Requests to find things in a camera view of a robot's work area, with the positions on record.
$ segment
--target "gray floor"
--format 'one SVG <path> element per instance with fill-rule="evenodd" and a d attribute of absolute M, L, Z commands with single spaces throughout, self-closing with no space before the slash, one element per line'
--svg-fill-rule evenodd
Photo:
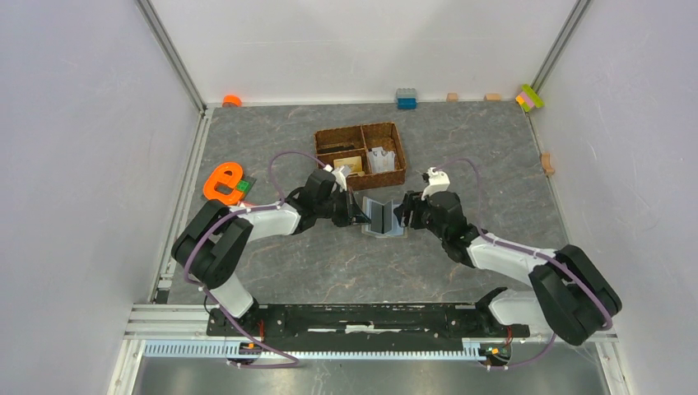
<path fill-rule="evenodd" d="M 516 344 L 514 361 L 540 344 Z M 303 361 L 299 369 L 237 370 L 223 360 L 144 358 L 134 393 L 236 394 L 609 394 L 593 343 L 556 344 L 536 363 L 487 373 L 467 361 Z"/>
<path fill-rule="evenodd" d="M 313 105 L 216 109 L 207 135 L 191 218 L 204 203 L 202 186 L 222 162 L 240 163 L 258 179 L 246 200 L 273 202 L 269 159 L 278 151 L 314 151 L 313 133 L 361 123 L 395 122 L 407 156 L 404 185 L 358 193 L 381 201 L 422 190 L 421 173 L 458 156 L 482 171 L 483 225 L 500 237 L 537 247 L 565 243 L 561 218 L 542 173 L 530 124 L 515 102 L 421 103 L 399 111 L 392 104 Z M 274 171 L 288 193 L 305 183 L 314 163 L 280 158 Z M 475 221 L 477 190 L 465 164 L 445 169 Z M 199 304 L 202 295 L 185 284 L 177 268 L 171 304 Z M 261 303 L 366 303 L 382 301 L 474 301 L 496 286 L 524 286 L 494 272 L 452 262 L 426 230 L 406 239 L 376 239 L 358 227 L 338 229 L 319 221 L 302 235 L 250 243 L 236 270 Z"/>

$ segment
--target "metal corner post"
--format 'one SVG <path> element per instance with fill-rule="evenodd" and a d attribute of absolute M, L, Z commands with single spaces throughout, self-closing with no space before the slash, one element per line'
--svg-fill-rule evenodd
<path fill-rule="evenodd" d="M 562 26 L 562 29 L 560 30 L 560 33 L 558 33 L 555 42 L 552 44 L 552 47 L 550 48 L 550 51 L 547 53 L 547 56 L 543 61 L 540 70 L 538 70 L 538 74 L 536 74 L 536 77 L 533 78 L 533 82 L 531 82 L 531 87 L 534 91 L 540 92 L 543 84 L 550 75 L 550 72 L 555 67 L 557 59 L 562 54 L 562 51 L 565 49 L 565 46 L 570 40 L 572 34 L 575 32 L 575 29 L 577 28 L 579 21 L 582 19 L 582 16 L 584 16 L 591 2 L 592 0 L 577 0 L 575 6 L 572 7 L 572 11 L 568 15 L 565 24 Z"/>
<path fill-rule="evenodd" d="M 170 62 L 170 65 L 177 73 L 177 77 L 182 82 L 184 89 L 187 91 L 189 99 L 194 104 L 194 107 L 198 109 L 199 113 L 203 114 L 206 111 L 206 103 L 198 93 L 192 77 L 187 72 L 187 68 L 184 66 L 182 58 L 179 57 L 177 49 L 175 49 L 175 45 L 172 44 L 172 40 L 167 34 L 165 27 L 162 25 L 162 21 L 157 15 L 157 11 L 153 7 L 151 0 L 135 0 L 135 2 L 136 5 L 138 5 L 138 8 L 141 10 L 143 18 L 145 18 L 147 24 L 150 26 L 158 44 L 162 48 L 162 52 L 165 54 L 167 60 Z"/>

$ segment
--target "brown basket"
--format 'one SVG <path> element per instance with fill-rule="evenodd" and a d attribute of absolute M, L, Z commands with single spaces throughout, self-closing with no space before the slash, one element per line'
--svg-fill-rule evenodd
<path fill-rule="evenodd" d="M 331 154 L 318 154 L 318 159 L 323 163 L 333 165 L 335 159 L 360 156 L 365 175 L 352 175 L 347 178 L 347 184 L 352 189 L 359 191 L 405 183 L 407 160 L 395 123 L 372 123 L 347 128 L 325 129 L 315 133 L 316 153 L 319 150 L 336 146 L 353 146 L 354 148 Z M 373 174 L 367 156 L 369 149 L 377 146 L 383 147 L 386 151 L 395 151 L 395 171 Z"/>

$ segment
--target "orange half circle toy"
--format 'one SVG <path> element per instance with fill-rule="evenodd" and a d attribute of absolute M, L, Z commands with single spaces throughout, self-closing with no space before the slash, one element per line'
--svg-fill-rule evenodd
<path fill-rule="evenodd" d="M 244 196 L 244 192 L 235 189 L 242 180 L 242 166 L 235 162 L 226 162 L 213 170 L 211 176 L 203 185 L 203 196 L 208 200 L 218 199 L 226 206 L 237 204 Z"/>

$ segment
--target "white wall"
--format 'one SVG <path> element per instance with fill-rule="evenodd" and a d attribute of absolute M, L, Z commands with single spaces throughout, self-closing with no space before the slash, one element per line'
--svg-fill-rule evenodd
<path fill-rule="evenodd" d="M 638 394 L 696 393 L 698 3 L 596 1 L 534 125 L 573 242 L 624 303 Z"/>
<path fill-rule="evenodd" d="M 2 393 L 105 393 L 197 112 L 133 1 L 0 6 Z"/>
<path fill-rule="evenodd" d="M 514 97 L 574 0 L 154 0 L 203 99 Z"/>

